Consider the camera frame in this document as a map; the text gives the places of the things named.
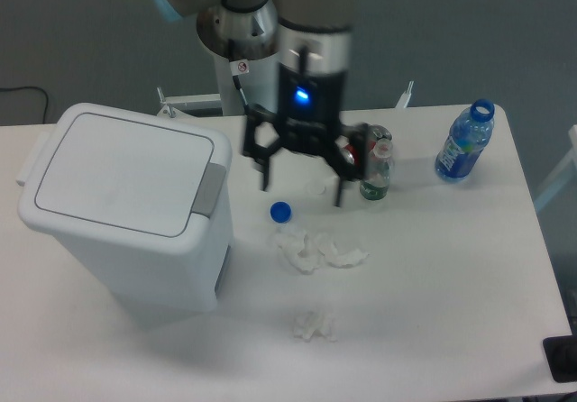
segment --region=bottle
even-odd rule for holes
[[[367,136],[367,151],[371,151],[379,139],[386,138],[389,141],[393,140],[393,135],[389,130],[382,125],[372,124],[369,126],[369,133]],[[344,155],[349,163],[357,164],[357,151],[349,143],[341,148],[341,153]]]
[[[489,143],[493,132],[495,105],[477,100],[454,121],[449,137],[435,161],[439,177],[448,182],[466,178]]]
[[[393,169],[392,149],[393,143],[387,138],[382,138],[369,152],[364,180],[359,185],[361,195],[365,199],[377,201],[387,195]]]

